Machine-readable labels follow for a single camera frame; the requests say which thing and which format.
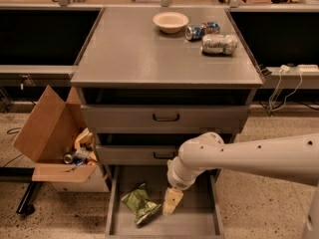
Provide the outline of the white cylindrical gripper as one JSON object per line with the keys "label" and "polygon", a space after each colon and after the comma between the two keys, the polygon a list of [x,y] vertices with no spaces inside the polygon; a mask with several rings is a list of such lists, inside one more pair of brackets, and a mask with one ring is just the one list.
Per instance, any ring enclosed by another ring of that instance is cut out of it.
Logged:
{"label": "white cylindrical gripper", "polygon": [[167,162],[167,181],[172,188],[165,192],[162,206],[163,215],[172,215],[183,198],[182,190],[189,189],[197,178],[197,174],[184,166],[178,157]]}

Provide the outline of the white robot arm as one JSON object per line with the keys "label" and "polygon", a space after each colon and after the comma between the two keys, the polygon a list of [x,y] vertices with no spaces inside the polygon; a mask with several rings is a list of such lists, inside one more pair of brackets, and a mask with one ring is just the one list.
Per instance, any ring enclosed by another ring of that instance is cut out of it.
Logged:
{"label": "white robot arm", "polygon": [[189,189],[207,170],[229,169],[317,186],[319,134],[226,143],[215,132],[185,141],[167,163],[167,181]]}

